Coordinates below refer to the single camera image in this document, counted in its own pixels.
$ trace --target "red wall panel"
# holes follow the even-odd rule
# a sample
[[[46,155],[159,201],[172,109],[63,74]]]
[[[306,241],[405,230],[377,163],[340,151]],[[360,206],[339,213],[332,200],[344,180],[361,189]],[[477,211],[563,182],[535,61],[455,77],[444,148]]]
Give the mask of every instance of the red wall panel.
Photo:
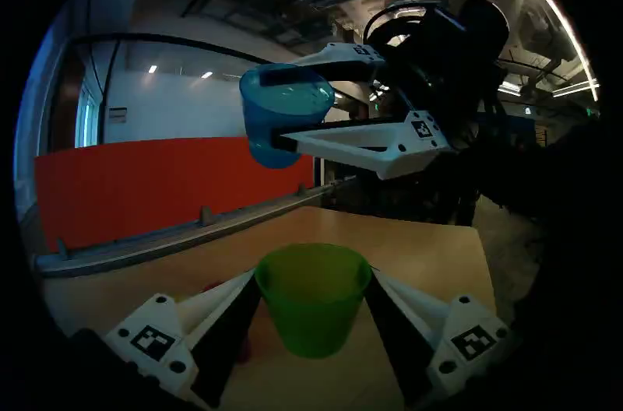
[[[48,247],[83,248],[228,212],[313,186],[313,160],[270,170],[245,137],[111,143],[35,160]]]

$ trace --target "plastic cup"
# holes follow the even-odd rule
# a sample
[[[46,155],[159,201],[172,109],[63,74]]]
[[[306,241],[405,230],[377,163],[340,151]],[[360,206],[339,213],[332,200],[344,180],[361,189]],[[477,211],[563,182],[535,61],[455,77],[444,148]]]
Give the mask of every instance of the plastic cup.
[[[240,79],[249,149],[255,160],[265,167],[285,168],[301,156],[271,147],[273,128],[319,124],[333,105],[333,88],[310,68],[297,67],[294,83],[273,86],[260,83],[263,72],[295,67],[291,64],[260,65]]]
[[[285,347],[323,358],[341,349],[371,278],[357,252],[331,244],[292,244],[268,254],[255,279]]]

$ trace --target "ceiling light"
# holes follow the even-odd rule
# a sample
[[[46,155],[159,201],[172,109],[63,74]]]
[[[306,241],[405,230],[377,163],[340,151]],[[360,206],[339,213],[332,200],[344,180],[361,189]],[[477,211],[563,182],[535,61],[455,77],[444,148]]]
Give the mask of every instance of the ceiling light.
[[[417,7],[412,9],[398,9],[395,14],[396,17],[402,14],[418,14],[419,16],[423,16],[426,13],[426,9],[424,7]]]
[[[593,86],[595,88],[599,88],[599,83],[594,83]],[[583,92],[584,90],[588,90],[588,89],[590,89],[590,85],[581,86],[581,87],[576,88],[574,90],[563,90],[563,91],[556,90],[556,91],[552,92],[552,96],[553,96],[553,98],[558,98],[558,97],[563,97],[564,95],[570,95],[571,93]]]
[[[521,93],[516,92],[515,90],[505,88],[503,86],[498,87],[498,92],[507,93],[508,95],[513,95],[514,97],[521,97]]]
[[[588,80],[584,80],[584,82],[578,82],[578,83],[574,83],[573,85],[563,86],[562,88],[559,88],[557,90],[552,91],[552,93],[558,93],[558,92],[563,92],[565,90],[575,89],[575,88],[577,88],[579,86],[587,85],[588,82],[589,82]]]
[[[502,84],[500,85],[502,88],[506,88],[507,90],[512,90],[514,92],[519,92],[521,90],[521,87],[519,85],[515,85],[514,83],[510,83],[510,82],[502,82]]]
[[[573,33],[573,28],[571,27],[571,23],[569,23],[567,18],[563,15],[562,11],[558,8],[554,0],[545,0],[545,2],[550,6],[550,9],[554,11],[554,14],[556,14],[556,16],[558,17],[558,20],[560,20],[562,27],[565,29],[565,32],[567,33],[567,37],[569,38],[569,40],[571,41],[571,44],[575,48],[575,52],[578,54],[579,61],[582,63],[582,67],[584,68],[584,72],[586,72],[586,77],[589,79],[588,81],[589,88],[591,89],[591,93],[593,94],[593,99],[597,101],[596,83],[593,77],[590,75],[590,67],[589,67],[588,59],[586,59],[586,56],[584,55],[584,50],[582,49],[582,46],[580,45],[579,41],[575,37],[575,34]]]

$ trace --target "green cup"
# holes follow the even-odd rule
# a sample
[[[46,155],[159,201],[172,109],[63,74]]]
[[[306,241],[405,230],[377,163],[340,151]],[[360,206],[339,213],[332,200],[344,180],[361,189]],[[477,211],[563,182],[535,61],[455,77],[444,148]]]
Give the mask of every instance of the green cup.
[[[286,246],[255,270],[283,344],[309,358],[330,356],[344,345],[370,278],[361,255],[332,244]]]

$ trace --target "blue cup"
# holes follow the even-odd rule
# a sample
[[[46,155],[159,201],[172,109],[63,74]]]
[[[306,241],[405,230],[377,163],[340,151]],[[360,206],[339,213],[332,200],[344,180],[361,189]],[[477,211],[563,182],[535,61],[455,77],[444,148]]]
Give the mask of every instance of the blue cup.
[[[262,74],[296,68],[292,83],[274,85]],[[292,64],[267,64],[247,71],[240,79],[242,111],[249,149],[261,165],[281,169],[297,162],[300,153],[274,149],[274,128],[319,124],[333,105],[335,93],[329,83],[310,68]]]

